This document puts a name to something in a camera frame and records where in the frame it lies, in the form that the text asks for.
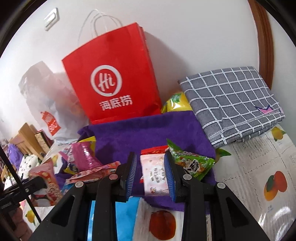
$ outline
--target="green snack package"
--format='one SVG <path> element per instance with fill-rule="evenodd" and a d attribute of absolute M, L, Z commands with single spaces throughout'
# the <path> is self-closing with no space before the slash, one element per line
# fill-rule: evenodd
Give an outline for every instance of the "green snack package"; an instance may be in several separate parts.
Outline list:
<path fill-rule="evenodd" d="M 213 158 L 183 151 L 169 139 L 167 139 L 167 142 L 169 150 L 175 159 L 175 163 L 182 166 L 188 174 L 198 180 L 203 179 L 211 169 L 212 165 L 215 164 Z"/>

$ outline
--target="silver screw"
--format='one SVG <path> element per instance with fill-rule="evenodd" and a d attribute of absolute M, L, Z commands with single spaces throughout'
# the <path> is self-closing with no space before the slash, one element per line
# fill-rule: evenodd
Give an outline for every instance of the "silver screw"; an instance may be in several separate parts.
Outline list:
<path fill-rule="evenodd" d="M 111 175 L 109 176 L 109 179 L 110 179 L 110 180 L 116 180 L 117 178 L 118 178 L 117 174 L 111 174 Z"/>
<path fill-rule="evenodd" d="M 226 187 L 226 185 L 224 183 L 217 183 L 217 187 L 224 189 Z"/>
<path fill-rule="evenodd" d="M 77 188 L 81 188 L 83 186 L 83 182 L 82 181 L 78 181 L 75 183 L 75 187 Z"/>
<path fill-rule="evenodd" d="M 189 175 L 189 174 L 184 174 L 184 175 L 183 175 L 183 178 L 184 178 L 185 180 L 191 180 L 192 176 Z"/>

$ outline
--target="light switch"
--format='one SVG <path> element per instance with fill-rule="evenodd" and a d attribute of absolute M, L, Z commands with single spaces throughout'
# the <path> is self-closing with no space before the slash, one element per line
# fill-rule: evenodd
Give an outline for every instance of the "light switch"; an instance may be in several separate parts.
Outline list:
<path fill-rule="evenodd" d="M 59 21 L 59 12 L 54 8 L 44 19 L 45 31 L 48 31 L 57 21 Z"/>

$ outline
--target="white plastic bag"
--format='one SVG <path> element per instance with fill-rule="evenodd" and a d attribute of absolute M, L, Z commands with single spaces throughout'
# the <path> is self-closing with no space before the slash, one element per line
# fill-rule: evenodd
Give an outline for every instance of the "white plastic bag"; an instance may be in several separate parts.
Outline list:
<path fill-rule="evenodd" d="M 79 138 L 77 131 L 87 125 L 88 119 L 74 91 L 56 78 L 44 62 L 28 69 L 19 88 L 31 114 L 49 138 L 60 144 Z"/>

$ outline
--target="ribbed blue pad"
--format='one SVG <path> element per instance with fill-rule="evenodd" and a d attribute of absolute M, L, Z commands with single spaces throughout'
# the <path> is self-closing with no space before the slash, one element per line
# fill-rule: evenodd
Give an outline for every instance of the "ribbed blue pad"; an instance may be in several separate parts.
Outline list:
<path fill-rule="evenodd" d="M 172 169 L 170 167 L 170 162 L 169 162 L 167 154 L 165 154 L 164 166 L 165 166 L 165 175 L 166 175 L 167 182 L 168 182 L 168 191 L 169 191 L 171 199 L 173 201 L 175 201 L 176 200 L 175 180 L 174 180 L 174 176 L 172 173 Z"/>
<path fill-rule="evenodd" d="M 133 162 L 131 164 L 130 172 L 128 174 L 128 178 L 126 180 L 126 197 L 129 198 L 131 196 L 131 190 L 133 188 L 133 180 L 136 174 L 136 167 L 137 167 L 137 155 L 134 154 Z"/>

